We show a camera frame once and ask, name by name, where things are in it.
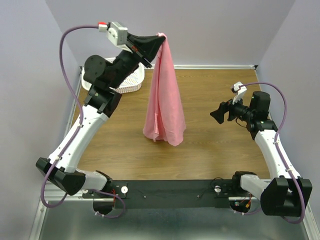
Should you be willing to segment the pink t shirt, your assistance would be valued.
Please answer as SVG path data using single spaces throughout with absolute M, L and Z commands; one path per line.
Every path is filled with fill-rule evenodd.
M 184 140 L 185 115 L 169 41 L 164 33 L 155 57 L 143 134 L 153 141 L 176 147 Z

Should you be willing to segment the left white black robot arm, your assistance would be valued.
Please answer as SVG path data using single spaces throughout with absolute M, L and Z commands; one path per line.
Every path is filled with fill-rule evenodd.
M 83 66 L 83 79 L 91 84 L 73 126 L 49 157 L 36 162 L 37 169 L 55 186 L 72 196 L 93 190 L 99 197 L 110 194 L 110 177 L 100 171 L 78 168 L 80 158 L 99 128 L 112 116 L 122 94 L 116 89 L 140 64 L 150 68 L 165 36 L 128 34 L 126 47 L 112 61 L 91 55 Z

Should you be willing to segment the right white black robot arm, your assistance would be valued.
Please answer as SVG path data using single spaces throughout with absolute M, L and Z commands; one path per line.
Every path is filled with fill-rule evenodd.
M 235 119 L 246 122 L 246 129 L 258 145 L 268 167 L 270 182 L 267 183 L 251 172 L 236 172 L 230 183 L 230 191 L 241 196 L 249 192 L 260 202 L 267 216 L 303 218 L 313 186 L 291 164 L 280 140 L 276 124 L 269 119 L 270 95 L 254 91 L 249 106 L 243 104 L 240 95 L 221 102 L 210 116 L 219 124 Z

